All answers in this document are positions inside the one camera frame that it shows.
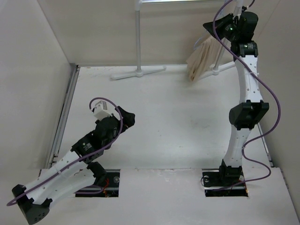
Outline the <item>beige trousers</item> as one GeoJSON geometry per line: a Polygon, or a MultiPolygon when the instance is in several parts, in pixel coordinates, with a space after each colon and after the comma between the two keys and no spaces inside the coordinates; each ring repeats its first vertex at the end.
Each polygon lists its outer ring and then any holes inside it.
{"type": "Polygon", "coordinates": [[[186,60],[187,75],[191,82],[198,81],[218,57],[221,44],[212,36],[201,41],[200,46],[186,60]]]}

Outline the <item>blue wire hanger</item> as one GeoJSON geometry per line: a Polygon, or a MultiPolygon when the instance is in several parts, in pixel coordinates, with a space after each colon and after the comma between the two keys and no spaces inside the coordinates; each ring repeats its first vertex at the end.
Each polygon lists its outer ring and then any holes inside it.
{"type": "Polygon", "coordinates": [[[196,50],[207,39],[207,36],[202,36],[193,45],[193,50],[196,50]]]}

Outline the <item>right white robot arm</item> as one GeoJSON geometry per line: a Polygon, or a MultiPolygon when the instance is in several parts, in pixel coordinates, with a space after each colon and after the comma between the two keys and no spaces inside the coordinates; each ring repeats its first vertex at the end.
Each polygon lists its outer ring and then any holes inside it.
{"type": "Polygon", "coordinates": [[[215,22],[203,24],[214,38],[225,38],[231,43],[230,49],[238,57],[234,63],[240,85],[239,104],[229,111],[232,126],[229,146],[218,172],[202,173],[206,188],[241,185],[245,143],[252,129],[269,110],[269,103],[263,101],[256,79],[258,47],[252,37],[257,23],[257,14],[242,12],[240,16],[228,14],[215,22]]]}

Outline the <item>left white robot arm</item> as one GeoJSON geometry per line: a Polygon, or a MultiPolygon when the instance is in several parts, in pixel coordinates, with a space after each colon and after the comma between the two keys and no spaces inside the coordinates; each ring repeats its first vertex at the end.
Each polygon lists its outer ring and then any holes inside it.
{"type": "Polygon", "coordinates": [[[27,223],[42,220],[60,200],[89,186],[105,188],[107,172],[96,159],[109,149],[119,134],[135,124],[135,114],[117,106],[120,118],[97,105],[95,129],[79,139],[66,155],[35,181],[12,188],[27,223]]]}

